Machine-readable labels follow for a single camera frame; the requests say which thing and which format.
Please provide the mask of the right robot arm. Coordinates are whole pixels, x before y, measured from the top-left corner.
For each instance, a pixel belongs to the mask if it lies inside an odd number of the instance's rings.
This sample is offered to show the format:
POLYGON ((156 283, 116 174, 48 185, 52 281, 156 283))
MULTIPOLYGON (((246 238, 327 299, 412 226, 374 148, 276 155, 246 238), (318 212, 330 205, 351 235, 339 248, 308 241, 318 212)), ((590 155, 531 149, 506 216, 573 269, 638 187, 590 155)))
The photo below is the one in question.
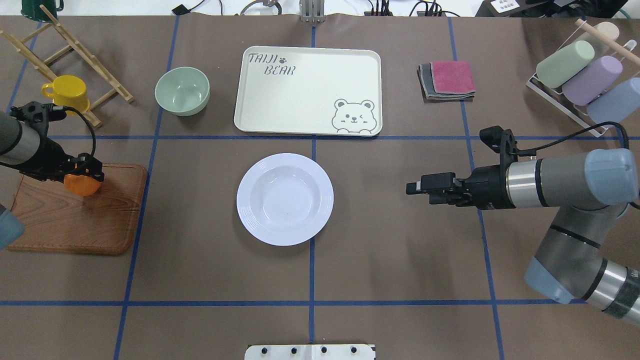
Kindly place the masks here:
POLYGON ((406 185, 432 205, 480 210, 557 208, 525 273, 526 284, 566 305, 580 299, 615 319, 639 325, 639 272, 606 259, 601 247, 638 196, 633 153, 596 149, 555 158, 478 167, 467 178, 425 174, 406 185))

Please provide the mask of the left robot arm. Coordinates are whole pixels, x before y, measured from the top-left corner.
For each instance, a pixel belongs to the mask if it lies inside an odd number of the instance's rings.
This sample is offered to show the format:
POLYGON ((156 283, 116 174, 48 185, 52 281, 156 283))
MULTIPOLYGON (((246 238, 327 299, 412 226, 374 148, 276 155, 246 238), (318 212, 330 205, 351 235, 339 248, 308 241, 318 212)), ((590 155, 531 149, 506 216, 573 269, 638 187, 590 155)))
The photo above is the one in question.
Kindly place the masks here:
POLYGON ((73 194, 95 194, 103 182, 103 164, 95 157, 94 127, 77 109, 32 101, 1 114, 1 165, 39 182, 59 182, 73 194), (91 151, 71 156, 48 137, 50 122, 64 120, 67 112, 79 116, 91 135, 91 151))

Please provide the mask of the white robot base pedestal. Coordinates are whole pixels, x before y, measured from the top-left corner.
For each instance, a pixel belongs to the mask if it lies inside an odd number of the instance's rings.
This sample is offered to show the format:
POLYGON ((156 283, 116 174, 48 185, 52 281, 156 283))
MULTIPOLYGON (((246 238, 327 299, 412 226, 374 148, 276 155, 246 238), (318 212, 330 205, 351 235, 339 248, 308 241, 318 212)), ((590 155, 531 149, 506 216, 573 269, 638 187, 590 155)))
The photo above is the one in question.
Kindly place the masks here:
POLYGON ((264 344, 251 345, 245 360, 375 360, 370 344, 264 344))

